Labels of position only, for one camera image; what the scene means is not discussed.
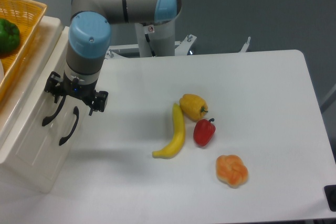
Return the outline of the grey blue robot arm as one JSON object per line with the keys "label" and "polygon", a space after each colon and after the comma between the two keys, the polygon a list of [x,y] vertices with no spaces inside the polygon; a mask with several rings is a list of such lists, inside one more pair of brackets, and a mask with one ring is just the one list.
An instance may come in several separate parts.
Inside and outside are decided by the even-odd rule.
{"label": "grey blue robot arm", "polygon": [[52,72],[45,92],[60,108],[66,97],[103,112],[108,93],[97,91],[112,37],[111,25],[135,24],[141,56],[175,54],[175,20],[181,0],[71,0],[71,21],[63,74]]}

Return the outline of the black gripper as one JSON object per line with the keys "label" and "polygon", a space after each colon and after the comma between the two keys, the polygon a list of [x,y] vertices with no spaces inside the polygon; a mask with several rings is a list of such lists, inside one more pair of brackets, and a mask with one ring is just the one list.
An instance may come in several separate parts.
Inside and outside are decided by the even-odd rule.
{"label": "black gripper", "polygon": [[89,108],[89,116],[93,112],[104,112],[109,93],[107,91],[96,91],[97,80],[90,84],[80,84],[75,79],[70,80],[64,73],[63,78],[52,71],[47,78],[44,91],[54,97],[54,103],[58,103],[59,97],[71,96],[83,101]]}

